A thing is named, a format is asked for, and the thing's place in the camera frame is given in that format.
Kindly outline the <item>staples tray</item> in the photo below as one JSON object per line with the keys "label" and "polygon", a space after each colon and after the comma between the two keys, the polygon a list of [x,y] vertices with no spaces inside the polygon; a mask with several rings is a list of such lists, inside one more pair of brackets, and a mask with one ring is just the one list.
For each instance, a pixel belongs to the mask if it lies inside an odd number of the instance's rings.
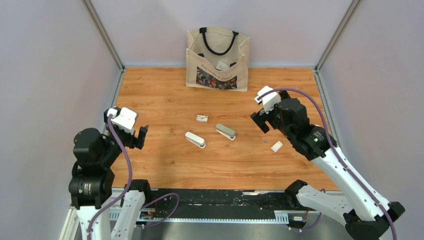
{"label": "staples tray", "polygon": [[284,146],[284,144],[281,142],[281,141],[277,141],[277,142],[275,142],[271,147],[270,147],[270,150],[273,152],[273,153],[277,153],[282,147]]}

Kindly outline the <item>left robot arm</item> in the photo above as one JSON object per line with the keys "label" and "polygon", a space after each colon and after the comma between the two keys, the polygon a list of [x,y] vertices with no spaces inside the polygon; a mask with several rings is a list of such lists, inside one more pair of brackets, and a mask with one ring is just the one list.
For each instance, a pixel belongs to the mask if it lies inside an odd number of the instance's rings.
{"label": "left robot arm", "polygon": [[86,128],[73,139],[76,162],[68,191],[84,240],[132,239],[140,210],[153,201],[148,180],[132,179],[131,166],[124,190],[118,197],[112,197],[113,163],[120,154],[128,159],[127,149],[144,147],[148,127],[142,126],[136,132],[138,117],[137,112],[127,107],[109,108],[103,113],[108,134]]}

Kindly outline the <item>white stapler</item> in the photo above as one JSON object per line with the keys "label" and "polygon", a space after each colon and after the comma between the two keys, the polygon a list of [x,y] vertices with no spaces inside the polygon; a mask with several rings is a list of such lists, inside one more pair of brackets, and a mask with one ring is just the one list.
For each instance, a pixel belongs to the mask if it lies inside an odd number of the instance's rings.
{"label": "white stapler", "polygon": [[187,131],[184,136],[189,142],[196,145],[197,147],[201,149],[204,149],[206,147],[206,141],[202,137],[190,131]]}

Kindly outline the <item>white staples box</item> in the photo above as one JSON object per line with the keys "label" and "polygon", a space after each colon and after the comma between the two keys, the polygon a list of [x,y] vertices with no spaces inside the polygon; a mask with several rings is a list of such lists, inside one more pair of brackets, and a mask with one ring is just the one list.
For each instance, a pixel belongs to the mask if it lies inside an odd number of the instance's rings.
{"label": "white staples box", "polygon": [[200,115],[200,114],[198,114],[196,116],[196,121],[199,122],[199,123],[207,123],[208,120],[209,120],[209,117],[207,115]]}

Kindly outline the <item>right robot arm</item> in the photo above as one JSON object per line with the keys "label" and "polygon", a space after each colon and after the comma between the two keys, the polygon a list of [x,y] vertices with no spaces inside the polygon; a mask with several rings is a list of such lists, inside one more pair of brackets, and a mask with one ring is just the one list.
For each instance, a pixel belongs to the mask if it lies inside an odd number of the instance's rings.
{"label": "right robot arm", "polygon": [[349,162],[327,124],[312,124],[307,108],[290,92],[290,88],[263,87],[254,99],[262,109],[250,117],[264,133],[280,131],[296,152],[335,183],[341,195],[296,180],[285,189],[286,205],[293,210],[311,208],[330,217],[355,240],[378,240],[386,231],[397,239],[394,223],[405,212],[404,206],[376,191]]}

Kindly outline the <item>grey stapler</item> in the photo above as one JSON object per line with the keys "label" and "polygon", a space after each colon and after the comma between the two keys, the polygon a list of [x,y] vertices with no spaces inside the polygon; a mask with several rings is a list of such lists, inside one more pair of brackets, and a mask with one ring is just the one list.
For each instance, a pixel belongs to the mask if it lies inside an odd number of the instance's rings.
{"label": "grey stapler", "polygon": [[215,125],[215,130],[232,141],[236,139],[236,131],[221,123]]}

